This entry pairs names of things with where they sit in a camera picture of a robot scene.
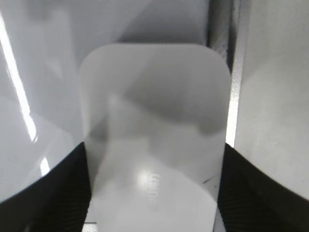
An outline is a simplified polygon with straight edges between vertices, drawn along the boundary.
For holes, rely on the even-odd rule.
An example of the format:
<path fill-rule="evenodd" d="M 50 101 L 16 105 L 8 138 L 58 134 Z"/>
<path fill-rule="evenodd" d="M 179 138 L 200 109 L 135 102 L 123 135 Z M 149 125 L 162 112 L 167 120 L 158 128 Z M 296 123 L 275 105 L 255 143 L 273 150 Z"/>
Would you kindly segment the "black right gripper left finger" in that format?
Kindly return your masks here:
<path fill-rule="evenodd" d="M 0 204 L 0 230 L 80 232 L 91 196 L 81 142 L 47 175 Z"/>

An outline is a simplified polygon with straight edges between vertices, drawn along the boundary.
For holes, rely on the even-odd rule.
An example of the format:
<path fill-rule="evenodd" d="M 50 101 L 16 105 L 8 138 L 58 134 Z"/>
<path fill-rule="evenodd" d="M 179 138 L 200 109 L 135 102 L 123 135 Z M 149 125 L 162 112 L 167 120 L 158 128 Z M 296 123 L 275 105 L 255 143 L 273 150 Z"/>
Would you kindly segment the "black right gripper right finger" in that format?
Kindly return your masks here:
<path fill-rule="evenodd" d="M 227 232 L 307 232 L 309 202 L 225 145 L 218 208 Z"/>

